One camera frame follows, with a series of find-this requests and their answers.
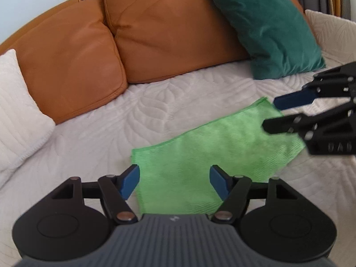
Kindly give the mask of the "white quilted bed cover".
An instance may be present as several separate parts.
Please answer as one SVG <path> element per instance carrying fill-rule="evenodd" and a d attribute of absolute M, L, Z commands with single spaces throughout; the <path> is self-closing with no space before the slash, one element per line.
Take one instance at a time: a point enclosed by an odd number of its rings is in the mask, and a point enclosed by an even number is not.
<path fill-rule="evenodd" d="M 131 151 L 159 144 L 249 106 L 259 98 L 299 90 L 307 72 L 279 80 L 254 80 L 249 62 L 227 63 L 158 83 L 133 84 L 99 109 L 56 126 L 49 141 L 1 187 L 1 265 L 20 255 L 12 240 L 16 219 L 72 176 L 95 181 L 130 165 Z M 301 152 L 281 171 L 337 226 L 331 259 L 355 265 L 355 157 L 311 157 Z"/>

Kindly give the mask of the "orange cushion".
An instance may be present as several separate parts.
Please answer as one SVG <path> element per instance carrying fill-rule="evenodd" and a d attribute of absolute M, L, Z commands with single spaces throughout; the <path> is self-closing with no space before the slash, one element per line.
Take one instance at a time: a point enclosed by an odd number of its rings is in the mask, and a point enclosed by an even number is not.
<path fill-rule="evenodd" d="M 60 124 L 101 107 L 128 87 L 103 0 L 69 0 L 1 44 L 15 49 L 28 91 Z"/>
<path fill-rule="evenodd" d="M 104 0 L 104 5 L 131 84 L 249 58 L 212 0 Z"/>

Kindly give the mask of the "white quilted pillow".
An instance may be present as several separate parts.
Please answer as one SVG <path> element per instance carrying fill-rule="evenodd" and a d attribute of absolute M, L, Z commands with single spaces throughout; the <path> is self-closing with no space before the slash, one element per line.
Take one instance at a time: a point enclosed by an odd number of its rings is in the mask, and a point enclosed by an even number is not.
<path fill-rule="evenodd" d="M 1 55 L 1 186 L 49 140 L 54 121 L 43 114 L 22 76 L 16 51 Z"/>

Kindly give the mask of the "left orange back cushion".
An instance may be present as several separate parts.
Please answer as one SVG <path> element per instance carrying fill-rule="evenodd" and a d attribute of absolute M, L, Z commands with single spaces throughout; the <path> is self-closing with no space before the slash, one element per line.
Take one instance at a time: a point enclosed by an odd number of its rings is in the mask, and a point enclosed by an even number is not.
<path fill-rule="evenodd" d="M 128 87 L 103 0 L 69 0 L 1 44 L 15 49 L 28 91 L 60 124 L 101 107 Z"/>

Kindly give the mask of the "dark green velvet pillow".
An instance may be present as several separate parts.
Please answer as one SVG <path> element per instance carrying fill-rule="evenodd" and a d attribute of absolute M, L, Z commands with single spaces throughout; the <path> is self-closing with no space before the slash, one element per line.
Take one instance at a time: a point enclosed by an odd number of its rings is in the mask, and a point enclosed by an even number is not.
<path fill-rule="evenodd" d="M 291 0 L 212 0 L 250 55 L 254 79 L 279 79 L 325 68 L 322 51 Z"/>

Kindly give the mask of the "right orange back cushion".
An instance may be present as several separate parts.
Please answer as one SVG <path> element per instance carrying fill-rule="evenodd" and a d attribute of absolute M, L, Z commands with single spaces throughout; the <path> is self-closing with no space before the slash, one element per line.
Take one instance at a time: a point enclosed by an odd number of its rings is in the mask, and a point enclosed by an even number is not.
<path fill-rule="evenodd" d="M 249 58 L 212 0 L 104 0 L 104 5 L 131 84 Z"/>

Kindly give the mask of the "green microfibre towel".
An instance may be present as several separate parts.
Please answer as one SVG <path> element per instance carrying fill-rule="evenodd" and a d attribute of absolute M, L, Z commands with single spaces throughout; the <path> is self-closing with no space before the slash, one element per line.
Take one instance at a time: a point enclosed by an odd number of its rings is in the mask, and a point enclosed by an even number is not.
<path fill-rule="evenodd" d="M 131 162 L 140 168 L 136 195 L 141 213 L 213 213 L 221 199 L 209 182 L 212 165 L 266 182 L 304 148 L 295 134 L 269 135 L 262 129 L 264 119 L 281 115 L 260 98 L 175 138 L 133 149 Z"/>

